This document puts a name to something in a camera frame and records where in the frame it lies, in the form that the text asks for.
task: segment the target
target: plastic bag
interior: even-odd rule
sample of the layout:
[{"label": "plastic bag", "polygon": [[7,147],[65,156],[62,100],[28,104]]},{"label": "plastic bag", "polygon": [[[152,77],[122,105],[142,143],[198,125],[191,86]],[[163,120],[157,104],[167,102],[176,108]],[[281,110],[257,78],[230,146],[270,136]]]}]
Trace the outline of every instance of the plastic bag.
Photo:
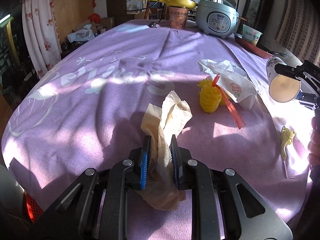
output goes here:
[{"label": "plastic bag", "polygon": [[94,38],[93,31],[91,29],[82,29],[76,31],[75,33],[70,33],[68,35],[68,40],[70,42],[74,41],[89,41]]}]

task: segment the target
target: light blue patch on tablecloth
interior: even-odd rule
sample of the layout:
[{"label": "light blue patch on tablecloth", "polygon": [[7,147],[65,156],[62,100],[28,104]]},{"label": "light blue patch on tablecloth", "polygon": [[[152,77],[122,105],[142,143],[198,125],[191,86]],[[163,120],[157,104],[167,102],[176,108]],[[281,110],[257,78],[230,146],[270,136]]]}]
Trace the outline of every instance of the light blue patch on tablecloth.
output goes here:
[{"label": "light blue patch on tablecloth", "polygon": [[123,24],[119,27],[116,27],[116,31],[125,31],[128,33],[135,33],[149,28],[148,25],[135,25],[135,24]]}]

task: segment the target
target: purple tablecloth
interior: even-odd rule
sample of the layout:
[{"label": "purple tablecloth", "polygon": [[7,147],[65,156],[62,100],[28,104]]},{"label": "purple tablecloth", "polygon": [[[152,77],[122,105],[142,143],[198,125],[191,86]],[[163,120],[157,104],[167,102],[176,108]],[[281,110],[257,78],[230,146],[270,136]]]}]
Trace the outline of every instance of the purple tablecloth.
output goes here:
[{"label": "purple tablecloth", "polygon": [[[193,118],[178,144],[209,168],[234,168],[288,221],[301,208],[307,175],[287,179],[280,135],[263,103],[236,106],[238,130],[225,106],[202,111],[199,59],[241,63],[266,83],[266,60],[239,47],[233,36],[207,36],[195,25],[151,29],[131,21],[89,41],[58,63],[34,87],[6,127],[4,161],[21,186],[46,209],[86,168],[109,169],[142,146],[141,120],[149,103],[161,107],[171,91],[186,100]],[[177,211],[154,210],[129,195],[129,239],[191,239],[191,194]]]}]

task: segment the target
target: rice cooker control panel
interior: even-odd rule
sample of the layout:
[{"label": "rice cooker control panel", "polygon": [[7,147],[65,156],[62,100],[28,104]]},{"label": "rice cooker control panel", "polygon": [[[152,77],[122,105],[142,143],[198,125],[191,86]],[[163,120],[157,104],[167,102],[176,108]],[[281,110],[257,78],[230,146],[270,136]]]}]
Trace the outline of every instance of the rice cooker control panel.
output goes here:
[{"label": "rice cooker control panel", "polygon": [[226,33],[230,29],[231,22],[235,21],[235,18],[230,19],[223,13],[212,12],[209,14],[207,21],[211,30],[217,33]]}]

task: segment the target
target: paper towel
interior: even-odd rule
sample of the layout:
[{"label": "paper towel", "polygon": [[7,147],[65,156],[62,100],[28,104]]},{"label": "paper towel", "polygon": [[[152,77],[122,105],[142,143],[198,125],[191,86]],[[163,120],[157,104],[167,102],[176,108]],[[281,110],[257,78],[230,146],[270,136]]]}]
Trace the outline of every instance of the paper towel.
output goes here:
[{"label": "paper towel", "polygon": [[172,135],[177,137],[192,114],[186,101],[181,101],[171,91],[162,104],[162,109],[152,104],[143,116],[141,129],[151,136],[150,160],[146,188],[138,193],[150,206],[161,210],[175,210],[185,200],[184,191],[175,188],[173,166],[169,145]]},{"label": "paper towel", "polygon": [[258,91],[251,81],[233,71],[228,60],[216,63],[210,59],[198,61],[200,70],[209,74],[212,80],[217,74],[220,78],[217,85],[221,87],[235,103],[243,108],[251,109]]}]

